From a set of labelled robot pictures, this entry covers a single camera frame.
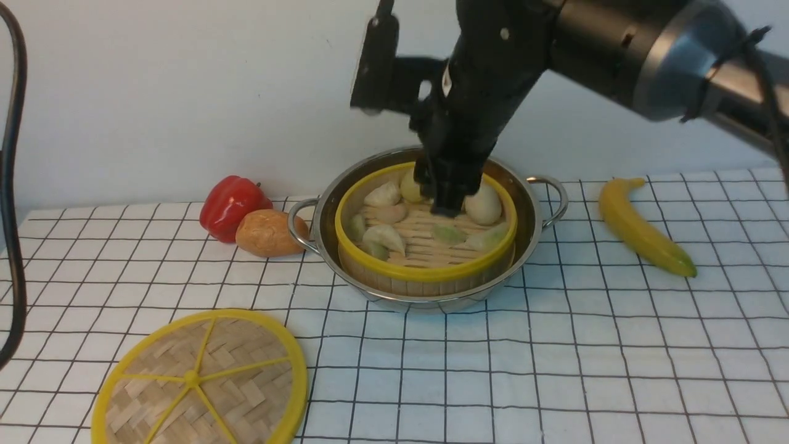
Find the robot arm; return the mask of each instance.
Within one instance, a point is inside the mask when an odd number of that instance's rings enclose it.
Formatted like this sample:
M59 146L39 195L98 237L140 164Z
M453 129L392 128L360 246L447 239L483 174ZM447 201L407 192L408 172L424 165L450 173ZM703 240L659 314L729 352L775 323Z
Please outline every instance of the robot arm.
M789 61L757 53L760 35L717 0L456 0L461 32L445 60L396 55L393 3L381 0L368 23L350 105L410 117L424 146L414 175L434 213L456 216L477 192L499 135L546 70L650 121L707 119L775 157L789 178ZM753 66L762 61L770 67ZM420 100L423 81L432 88Z

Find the metal handle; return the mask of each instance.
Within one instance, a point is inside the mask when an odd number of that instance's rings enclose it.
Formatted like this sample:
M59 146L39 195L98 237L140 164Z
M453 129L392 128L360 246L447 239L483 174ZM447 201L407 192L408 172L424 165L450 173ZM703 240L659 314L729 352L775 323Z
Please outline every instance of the metal handle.
M290 209L288 212L288 232L290 233L290 237L294 238L294 240L304 248L312 251L313 253L320 256L320 251L318 251L318 247L315 246L315 243L309 239L304 239L301 235L296 231L296 215L299 211L309 206L316 206L318 205L318 199L307 199L304 201L296 202L296 205Z
M570 204L570 197L567 196L567 190L564 189L564 185L557 180L552 178L549 175L535 175L529 178L526 178L526 182L528 183L544 183L546 185L550 185L559 192L559 207L557 210L551 215L551 217L543 222L543 229L550 227L551 225L555 224L557 221L561 220L564 216L564 213L567 212L567 206Z

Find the woven bamboo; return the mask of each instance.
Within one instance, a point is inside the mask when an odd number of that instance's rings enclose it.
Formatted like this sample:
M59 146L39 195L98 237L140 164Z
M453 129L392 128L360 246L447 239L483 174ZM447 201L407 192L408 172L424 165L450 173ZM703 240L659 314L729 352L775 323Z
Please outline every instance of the woven bamboo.
M184 325L137 354L115 383L107 442L219 444L232 435L238 444L264 443L286 411L292 370L286 347L254 322Z
M365 218L368 228L382 224L376 219L377 208L369 205L352 205L353 199L349 199L349 208L361 207L361 215ZM406 256L390 251L388 262L394 265L403 265L414 268L439 268L450 265L460 265L479 258L484 253L472 250L463 245L448 246L433 239L433 226L436 224L452 225L467 235L481 233L491 229L491 227L504 222L502 216L498 222L490 226L483 226L474 223L465 213L454 219L437 216L430 213L430 205L426 203L412 204L402 202L408 208L408 216L396 224L392 224L406 243Z

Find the black cable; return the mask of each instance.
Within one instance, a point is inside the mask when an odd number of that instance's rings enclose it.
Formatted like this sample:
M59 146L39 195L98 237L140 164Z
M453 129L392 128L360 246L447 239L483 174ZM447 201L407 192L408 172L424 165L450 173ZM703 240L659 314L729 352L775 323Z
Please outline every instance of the black cable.
M0 155L0 212L2 212L3 234L8 248L8 262L11 268L11 288L13 292L13 314L8 339L0 350L0 371L17 352L28 310L27 285L24 279L22 249L17 230L17 211L13 202L13 165L17 154L17 140L22 123L24 92L28 83L28 52L19 22L6 5L0 2L0 16L6 22L13 45L13 86L6 116L6 133L2 140Z
M759 32L764 35L770 30L769 27L762 28ZM756 48L758 40L748 40L742 47L743 56L746 64L756 74L761 90L762 108L764 109L765 117L767 118L770 138L772 145L776 150L778 163L783 170L783 181L786 184L787 192L789 192L789 150L787 150L786 135L781 133L780 119L781 111L778 106L778 98L776 97L776 87L773 82L772 75L767 69L765 60L759 54Z

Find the banana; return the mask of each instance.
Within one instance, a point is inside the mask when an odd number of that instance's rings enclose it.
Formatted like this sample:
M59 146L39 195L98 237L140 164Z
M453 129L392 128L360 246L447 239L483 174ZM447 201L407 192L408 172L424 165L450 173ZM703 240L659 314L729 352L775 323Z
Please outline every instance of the banana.
M619 240L654 266L683 277L696 277L696 265L687 252L653 227L630 203L630 192L645 180L612 179L600 192L600 215Z

